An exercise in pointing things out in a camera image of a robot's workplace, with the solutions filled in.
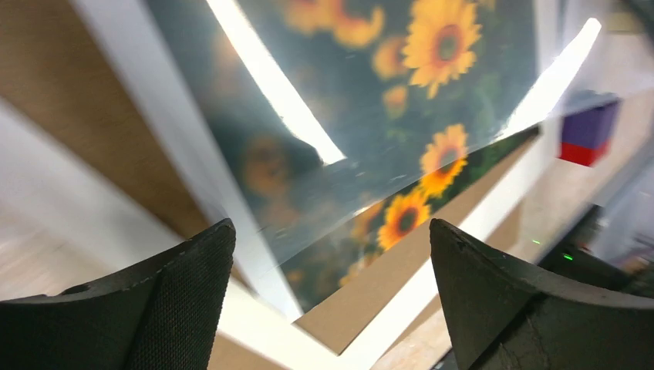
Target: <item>sunflower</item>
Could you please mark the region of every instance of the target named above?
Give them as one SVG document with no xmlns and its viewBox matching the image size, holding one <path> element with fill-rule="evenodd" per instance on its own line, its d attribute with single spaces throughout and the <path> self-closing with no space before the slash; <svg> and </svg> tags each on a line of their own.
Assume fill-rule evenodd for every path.
<svg viewBox="0 0 654 370">
<path fill-rule="evenodd" d="M 382 200 L 377 204 L 373 204 L 367 210 L 354 217 L 354 225 L 352 226 L 352 237 L 358 241 L 367 241 L 370 234 L 370 224 L 379 212 L 384 208 L 386 200 Z"/>
<path fill-rule="evenodd" d="M 384 28 L 386 15 L 380 6 L 373 8 L 370 20 L 347 14 L 345 0 L 329 0 L 332 3 L 334 39 L 351 49 L 363 49 L 376 39 Z"/>
<path fill-rule="evenodd" d="M 440 197 L 454 182 L 461 170 L 467 165 L 466 138 L 464 125 L 447 127 L 445 133 L 433 136 L 433 142 L 427 144 L 420 164 L 425 176 L 420 186 L 428 196 Z"/>
<path fill-rule="evenodd" d="M 333 20 L 333 0 L 284 0 L 284 18 L 290 29 L 305 36 L 329 29 Z"/>
<path fill-rule="evenodd" d="M 438 93 L 439 85 L 459 79 L 475 63 L 470 47 L 481 37 L 475 24 L 477 5 L 464 0 L 416 0 L 410 35 L 402 53 L 404 65 L 415 69 L 410 84 L 429 86 L 427 97 Z"/>
<path fill-rule="evenodd" d="M 377 241 L 383 250 L 392 248 L 431 215 L 427 196 L 416 187 L 407 195 L 397 195 L 386 209 L 384 226 L 379 229 Z"/>
<path fill-rule="evenodd" d="M 288 159 L 281 144 L 270 136 L 254 138 L 243 155 L 241 178 L 262 197 L 278 197 L 288 190 Z"/>
<path fill-rule="evenodd" d="M 404 45 L 405 38 L 401 36 L 391 36 L 379 44 L 373 55 L 373 69 L 382 81 L 401 76 L 408 71 L 402 64 Z"/>
<path fill-rule="evenodd" d="M 386 114 L 390 119 L 398 119 L 406 112 L 406 86 L 398 85 L 386 90 L 382 96 Z"/>
<path fill-rule="evenodd" d="M 379 257 L 377 254 L 365 254 L 362 259 L 358 260 L 354 264 L 350 265 L 348 268 L 348 273 L 346 276 L 339 279 L 339 286 L 343 287 L 345 284 L 348 284 L 350 281 L 354 280 L 361 271 L 373 264 L 373 262 Z"/>
</svg>

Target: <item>red block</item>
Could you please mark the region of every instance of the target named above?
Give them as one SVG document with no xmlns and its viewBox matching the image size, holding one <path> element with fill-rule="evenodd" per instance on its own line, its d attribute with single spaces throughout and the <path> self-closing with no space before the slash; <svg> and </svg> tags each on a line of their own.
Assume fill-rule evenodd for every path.
<svg viewBox="0 0 654 370">
<path fill-rule="evenodd" d="M 589 149 L 583 146 L 561 143 L 561 155 L 559 158 L 590 167 L 599 158 L 602 158 L 608 150 L 609 140 L 606 140 L 599 148 Z"/>
</svg>

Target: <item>glossy sheet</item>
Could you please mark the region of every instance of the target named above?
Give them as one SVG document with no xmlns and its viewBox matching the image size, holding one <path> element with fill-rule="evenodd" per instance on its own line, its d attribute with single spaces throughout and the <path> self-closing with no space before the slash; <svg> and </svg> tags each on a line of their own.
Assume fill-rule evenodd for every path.
<svg viewBox="0 0 654 370">
<path fill-rule="evenodd" d="M 305 266 L 282 265 L 290 281 L 306 276 L 298 253 L 311 247 L 302 260 L 342 259 L 329 278 L 341 284 L 529 135 L 482 148 L 654 86 L 651 66 L 604 63 L 609 0 L 564 2 L 545 28 L 559 57 L 540 74 L 544 28 L 529 1 L 165 0 L 150 10 L 277 262 Z M 607 72 L 634 83 L 598 86 Z"/>
</svg>

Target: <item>white surface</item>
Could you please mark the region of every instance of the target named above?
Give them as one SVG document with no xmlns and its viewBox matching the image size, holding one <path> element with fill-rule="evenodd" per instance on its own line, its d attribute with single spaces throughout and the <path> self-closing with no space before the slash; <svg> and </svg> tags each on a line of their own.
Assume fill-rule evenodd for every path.
<svg viewBox="0 0 654 370">
<path fill-rule="evenodd" d="M 104 177 L 0 100 L 0 203 L 109 271 L 180 242 Z"/>
<path fill-rule="evenodd" d="M 234 261 L 254 290 L 293 321 L 302 315 L 258 232 L 157 27 L 141 1 L 73 0 L 143 118 L 210 222 L 230 217 L 238 230 Z"/>
</svg>

